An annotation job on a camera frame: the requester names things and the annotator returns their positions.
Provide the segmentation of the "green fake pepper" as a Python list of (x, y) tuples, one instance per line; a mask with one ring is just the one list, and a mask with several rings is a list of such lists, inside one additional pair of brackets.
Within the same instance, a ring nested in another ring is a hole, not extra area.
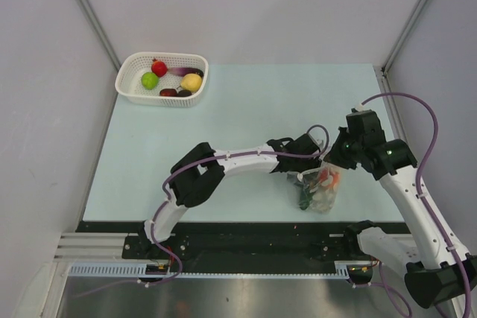
[(159, 77), (153, 72), (146, 72), (141, 77), (141, 84), (146, 90), (153, 90), (159, 83)]

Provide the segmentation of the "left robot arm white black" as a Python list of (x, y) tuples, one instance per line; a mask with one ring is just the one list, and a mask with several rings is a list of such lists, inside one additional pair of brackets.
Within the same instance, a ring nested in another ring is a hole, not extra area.
[(297, 139), (270, 139), (246, 150), (215, 150), (208, 142), (197, 144), (162, 184), (165, 199), (144, 222), (139, 250), (149, 258), (160, 256), (182, 216), (205, 203), (224, 179), (247, 172), (297, 174), (319, 168), (325, 148), (308, 133)]

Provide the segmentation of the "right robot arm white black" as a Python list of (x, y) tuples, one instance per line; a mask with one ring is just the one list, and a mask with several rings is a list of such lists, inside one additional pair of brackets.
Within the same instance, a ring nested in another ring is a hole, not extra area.
[(388, 141), (372, 110), (353, 110), (346, 120), (326, 162), (371, 174), (399, 209), (415, 247), (364, 220), (345, 229), (345, 253), (352, 259), (371, 255), (398, 273), (421, 308), (470, 292), (476, 286), (476, 257), (452, 232), (426, 186), (416, 180), (417, 160), (409, 146), (401, 139)]

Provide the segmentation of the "dark brown fake fruit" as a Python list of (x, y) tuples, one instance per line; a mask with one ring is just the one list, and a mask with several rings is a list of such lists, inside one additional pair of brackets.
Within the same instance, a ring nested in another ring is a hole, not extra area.
[(190, 92), (189, 90), (180, 90), (178, 93), (177, 93), (177, 97), (181, 97), (181, 98), (186, 98), (186, 97), (190, 97), (192, 95), (192, 92)]

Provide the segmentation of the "purple fake eggplant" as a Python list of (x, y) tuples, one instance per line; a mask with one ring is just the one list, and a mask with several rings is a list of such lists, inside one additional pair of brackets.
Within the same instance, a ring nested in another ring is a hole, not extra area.
[(171, 67), (168, 68), (168, 73), (179, 77), (184, 77), (188, 74), (197, 74), (200, 77), (204, 76), (202, 70), (192, 67)]

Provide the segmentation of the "clear polka dot zip bag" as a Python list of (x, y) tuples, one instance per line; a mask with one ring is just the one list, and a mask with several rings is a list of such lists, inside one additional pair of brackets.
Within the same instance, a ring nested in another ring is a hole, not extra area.
[[(341, 169), (339, 167), (334, 166), (332, 164), (329, 164), (327, 162), (324, 162), (319, 168), (307, 170), (307, 171), (304, 171), (302, 173), (288, 174), (287, 175), (287, 180), (292, 185), (294, 185), (294, 182), (295, 182), (296, 177), (297, 177), (298, 174), (305, 174), (305, 175), (317, 174), (319, 176), (320, 172), (324, 168), (336, 169), (336, 170), (339, 170), (341, 172)], [(333, 208), (333, 206), (335, 205), (335, 200), (336, 200), (336, 197), (337, 197), (338, 188), (337, 188), (336, 191), (333, 191), (333, 190), (326, 191), (326, 190), (323, 190), (318, 185), (318, 189), (315, 192), (315, 195), (313, 196), (312, 204), (310, 205), (310, 207), (307, 210), (305, 210), (305, 212), (306, 211), (317, 212), (317, 213), (320, 213), (320, 214), (329, 213), (331, 211), (331, 209)]]

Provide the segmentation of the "orange fake peach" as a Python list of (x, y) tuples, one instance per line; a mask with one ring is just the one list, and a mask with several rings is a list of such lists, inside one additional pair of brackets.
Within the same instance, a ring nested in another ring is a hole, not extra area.
[(340, 181), (341, 172), (336, 169), (324, 168), (318, 176), (318, 185), (326, 191), (336, 191)]

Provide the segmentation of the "green fake cucumber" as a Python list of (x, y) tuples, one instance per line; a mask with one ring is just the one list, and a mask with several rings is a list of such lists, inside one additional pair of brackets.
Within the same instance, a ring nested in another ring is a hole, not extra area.
[(294, 185), (300, 189), (298, 206), (301, 210), (307, 210), (313, 201), (313, 196), (318, 189), (317, 174), (298, 174)]

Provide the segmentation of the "red fake apple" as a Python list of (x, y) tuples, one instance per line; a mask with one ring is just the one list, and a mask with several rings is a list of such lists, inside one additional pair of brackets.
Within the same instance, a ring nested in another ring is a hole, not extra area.
[(153, 58), (153, 62), (151, 64), (151, 71), (157, 77), (163, 77), (167, 74), (168, 67), (163, 61)]

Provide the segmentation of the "dark red fake plum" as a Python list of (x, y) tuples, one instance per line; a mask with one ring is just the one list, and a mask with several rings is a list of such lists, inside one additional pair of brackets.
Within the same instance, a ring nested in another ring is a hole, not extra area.
[(162, 89), (159, 92), (159, 95), (161, 97), (176, 97), (177, 96), (177, 90), (176, 89)]

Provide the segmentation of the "yellow fake lemon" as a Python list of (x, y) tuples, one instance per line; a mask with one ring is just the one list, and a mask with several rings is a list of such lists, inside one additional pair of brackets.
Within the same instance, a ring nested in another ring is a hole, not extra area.
[(197, 92), (203, 83), (203, 78), (199, 74), (186, 74), (180, 82), (180, 87), (190, 92)]

